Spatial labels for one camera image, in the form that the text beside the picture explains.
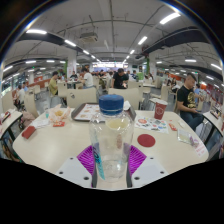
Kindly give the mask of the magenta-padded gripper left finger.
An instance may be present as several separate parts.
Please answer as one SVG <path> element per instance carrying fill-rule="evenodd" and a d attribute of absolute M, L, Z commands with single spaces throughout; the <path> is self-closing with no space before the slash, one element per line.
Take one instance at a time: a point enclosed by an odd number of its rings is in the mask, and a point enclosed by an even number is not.
<path fill-rule="evenodd" d="M 76 157 L 69 157 L 56 175 L 84 188 L 95 187 L 97 175 L 92 147 L 88 146 Z"/>

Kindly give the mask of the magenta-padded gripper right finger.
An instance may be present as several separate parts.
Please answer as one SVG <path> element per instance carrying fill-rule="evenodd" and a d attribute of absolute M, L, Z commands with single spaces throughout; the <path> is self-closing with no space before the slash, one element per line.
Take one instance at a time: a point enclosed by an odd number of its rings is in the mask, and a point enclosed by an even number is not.
<path fill-rule="evenodd" d="M 128 188 L 139 188 L 168 175 L 153 156 L 146 156 L 135 146 L 130 148 L 126 182 Z"/>

